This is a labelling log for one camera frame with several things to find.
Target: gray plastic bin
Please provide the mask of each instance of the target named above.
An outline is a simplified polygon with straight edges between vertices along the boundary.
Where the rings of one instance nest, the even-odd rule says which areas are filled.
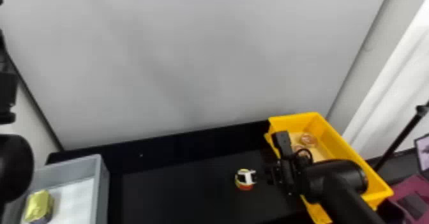
[[[85,205],[88,205],[89,209],[84,211],[88,216],[83,219],[86,220],[88,224],[107,224],[109,171],[106,169],[103,159],[99,154],[47,165],[36,170],[34,172],[33,181],[27,192],[6,206],[2,223],[25,223],[22,218],[22,213],[26,205],[27,197],[32,192],[42,189],[52,192],[60,190],[61,188],[68,188],[70,190],[70,188],[79,185],[81,188],[84,188],[84,190],[80,192],[81,195],[79,193],[71,193],[70,195],[70,192],[68,195],[63,195],[64,198],[53,195],[56,199],[56,204],[54,204],[52,221],[54,223],[60,223],[61,221],[65,223],[66,220],[62,220],[61,218],[74,218],[74,216],[76,216],[75,213],[78,213],[79,210],[76,210],[76,212],[68,210],[69,214],[59,219],[61,213],[61,208],[59,206],[66,206],[68,203],[72,203],[72,199],[76,197],[82,200],[84,198],[87,202]],[[84,206],[84,204],[75,204],[77,209]],[[81,220],[82,219],[76,220],[76,223],[87,224],[83,223]],[[74,223],[74,220],[67,220],[67,223]]]

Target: black tabletop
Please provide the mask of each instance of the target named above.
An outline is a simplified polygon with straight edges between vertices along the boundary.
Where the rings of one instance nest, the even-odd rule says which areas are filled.
[[[312,223],[299,197],[264,181],[233,182],[239,168],[261,172],[267,121],[52,153],[47,163],[101,154],[110,171],[109,223]]]

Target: yellow tray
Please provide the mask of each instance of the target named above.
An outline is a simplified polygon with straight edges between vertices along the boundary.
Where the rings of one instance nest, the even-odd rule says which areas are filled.
[[[356,162],[368,178],[368,189],[362,194],[363,200],[375,211],[377,206],[387,197],[393,195],[392,189],[377,173],[358,155],[351,146],[335,131],[335,129],[317,112],[309,112],[290,116],[270,117],[270,127],[265,139],[280,158],[277,148],[273,145],[271,135],[279,131],[289,133],[310,132],[317,137],[320,149],[328,159],[348,159]],[[301,196],[308,213],[316,224],[331,223],[331,219],[319,204],[308,203]]]

